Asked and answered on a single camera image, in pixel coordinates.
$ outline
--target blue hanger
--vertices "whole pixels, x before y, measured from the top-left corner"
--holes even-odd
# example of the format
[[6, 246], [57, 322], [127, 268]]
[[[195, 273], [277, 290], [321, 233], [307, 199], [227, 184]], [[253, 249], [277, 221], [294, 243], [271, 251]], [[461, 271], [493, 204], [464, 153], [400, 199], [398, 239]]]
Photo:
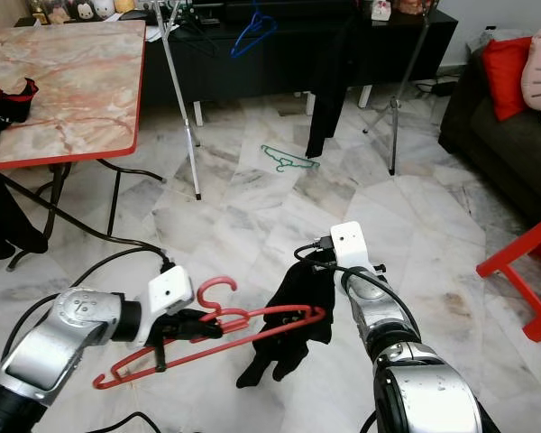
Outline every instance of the blue hanger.
[[[252, 14], [251, 23], [244, 28], [243, 32], [234, 43], [233, 48], [231, 48], [231, 57], [233, 59], [236, 59], [237, 57], [242, 56], [250, 48], [252, 48], [254, 45], [262, 41], [264, 38], [266, 38], [270, 34], [274, 33], [279, 28], [279, 25], [277, 24], [274, 18], [261, 13], [261, 11], [259, 10], [259, 5], [256, 3], [256, 0], [252, 0], [252, 5], [254, 6], [255, 10], [254, 10], [254, 14]], [[261, 36], [259, 36], [257, 39], [249, 43], [246, 47], [241, 48], [239, 50], [238, 45], [243, 40], [243, 37], [249, 32], [260, 32], [265, 23], [270, 24], [270, 29], [267, 30], [265, 33], [263, 33]]]

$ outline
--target small items on cabinet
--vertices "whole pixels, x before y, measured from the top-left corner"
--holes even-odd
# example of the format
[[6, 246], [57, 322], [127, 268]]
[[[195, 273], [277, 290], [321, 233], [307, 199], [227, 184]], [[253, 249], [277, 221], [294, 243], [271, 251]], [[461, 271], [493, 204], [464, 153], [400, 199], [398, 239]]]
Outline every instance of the small items on cabinet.
[[78, 19], [78, 10], [76, 8], [76, 2], [77, 0], [64, 0], [64, 3], [66, 4], [66, 8], [70, 14], [70, 18], [73, 20]]
[[43, 9], [52, 24], [64, 24], [70, 19], [69, 10], [63, 0], [43, 0]]
[[75, 5], [78, 12], [79, 21], [98, 21], [98, 17], [94, 12], [94, 5], [90, 0], [76, 0]]
[[373, 21], [388, 21], [390, 19], [390, 1], [377, 0], [372, 2], [371, 19]]
[[135, 7], [134, 0], [115, 0], [115, 8], [119, 14], [132, 11]]
[[116, 12], [114, 0], [93, 0], [93, 3], [96, 15], [101, 20], [109, 18]]
[[[427, 9], [431, 6], [431, 0], [426, 0]], [[423, 13], [423, 0], [395, 0], [394, 9], [409, 15], [421, 15]]]
[[40, 21], [40, 24], [49, 24], [44, 8], [42, 7], [41, 0], [28, 0], [28, 8], [30, 9], [32, 16]]

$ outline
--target red table edge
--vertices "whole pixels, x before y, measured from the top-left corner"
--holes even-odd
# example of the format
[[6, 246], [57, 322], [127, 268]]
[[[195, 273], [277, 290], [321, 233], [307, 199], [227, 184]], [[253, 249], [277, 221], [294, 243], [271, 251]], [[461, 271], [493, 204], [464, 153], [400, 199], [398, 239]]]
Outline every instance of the red table edge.
[[106, 152], [81, 153], [80, 155], [61, 155], [47, 158], [32, 158], [30, 160], [18, 160], [0, 162], [0, 170], [21, 169], [24, 167], [35, 167], [37, 165], [61, 164], [63, 162], [76, 162], [85, 160], [99, 160], [103, 158], [114, 158], [117, 156], [126, 156], [136, 151], [138, 140], [138, 122], [141, 112], [141, 94], [142, 94], [142, 73], [144, 71], [144, 53], [146, 51], [146, 24], [144, 25], [144, 35], [142, 36], [142, 58], [141, 58], [141, 73], [138, 76], [138, 97], [136, 100], [136, 117], [134, 118], [134, 134], [133, 145], [124, 149]]

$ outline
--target red plastic hanger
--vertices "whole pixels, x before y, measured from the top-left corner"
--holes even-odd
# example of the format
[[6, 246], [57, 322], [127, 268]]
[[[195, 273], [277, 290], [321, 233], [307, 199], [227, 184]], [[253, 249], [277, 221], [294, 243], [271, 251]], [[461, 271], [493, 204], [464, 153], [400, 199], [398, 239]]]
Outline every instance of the red plastic hanger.
[[[228, 284], [231, 287], [231, 290], [236, 290], [236, 282], [232, 278], [215, 277], [215, 278], [211, 278], [208, 281], [205, 281], [200, 286], [197, 292], [198, 303], [204, 308], [214, 310], [212, 313], [208, 313], [204, 315], [200, 320], [206, 322], [208, 320], [216, 318], [218, 325], [223, 330], [223, 334], [228, 334], [234, 331], [238, 331], [240, 329], [245, 329], [246, 327], [249, 326], [249, 320], [251, 318], [254, 318], [256, 316], [262, 316], [264, 314], [284, 313], [284, 312], [289, 312], [289, 311], [304, 311], [305, 317], [302, 318], [301, 320], [297, 320], [296, 322], [288, 323], [280, 327], [274, 327], [273, 329], [269, 329], [259, 334], [246, 336], [236, 341], [225, 343], [223, 345], [219, 345], [217, 347], [203, 350], [202, 352], [198, 352], [193, 355], [184, 356], [180, 359], [170, 361], [169, 363], [166, 364], [167, 369], [171, 367], [175, 367], [177, 365], [189, 363], [190, 361], [194, 361], [204, 356], [209, 356], [212, 354], [216, 354], [218, 352], [222, 352], [223, 350], [230, 349], [231, 347], [244, 345], [252, 341], [266, 338], [267, 336], [274, 336], [281, 332], [290, 331], [291, 329], [295, 329], [297, 327], [304, 327], [306, 325], [311, 325], [313, 323], [318, 322], [319, 320], [322, 320], [325, 317], [325, 311], [323, 309], [321, 309], [320, 307], [311, 307], [309, 305], [280, 305], [276, 307], [256, 309], [254, 311], [246, 311], [244, 309], [223, 309], [218, 302], [211, 302], [204, 298], [204, 293], [206, 289], [216, 284], [223, 284], [223, 283]], [[218, 319], [222, 316], [240, 316], [240, 317], [234, 320], [229, 320], [227, 322], [222, 322], [221, 320]], [[198, 343], [203, 340], [206, 340], [206, 338], [198, 338], [198, 339], [190, 340], [190, 343]], [[174, 339], [165, 340], [164, 345], [167, 345], [173, 341], [176, 341], [176, 340]], [[110, 373], [114, 377], [113, 380], [108, 381], [108, 382], [103, 382], [103, 380], [105, 379], [105, 375], [100, 374], [92, 382], [92, 384], [98, 390], [106, 390], [108, 388], [112, 388], [114, 386], [120, 385], [121, 383], [131, 382], [136, 379], [140, 379], [141, 377], [156, 373], [157, 372], [156, 367], [147, 368], [146, 370], [141, 370], [139, 372], [131, 373], [127, 375], [121, 375], [118, 372], [119, 369], [124, 368], [126, 365], [136, 361], [137, 359], [141, 358], [142, 356], [147, 355], [148, 353], [154, 350], [155, 350], [154, 347], [144, 347], [138, 352], [135, 352], [132, 355], [126, 356], [123, 360], [117, 362], [110, 368]]]

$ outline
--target gray sofa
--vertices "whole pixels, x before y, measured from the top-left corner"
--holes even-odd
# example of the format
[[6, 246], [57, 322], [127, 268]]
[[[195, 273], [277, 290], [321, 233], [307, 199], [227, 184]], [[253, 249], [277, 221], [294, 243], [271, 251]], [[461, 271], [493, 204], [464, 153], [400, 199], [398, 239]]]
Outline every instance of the gray sofa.
[[481, 52], [467, 64], [446, 109], [439, 143], [466, 155], [527, 219], [541, 221], [541, 120], [527, 110], [499, 122]]

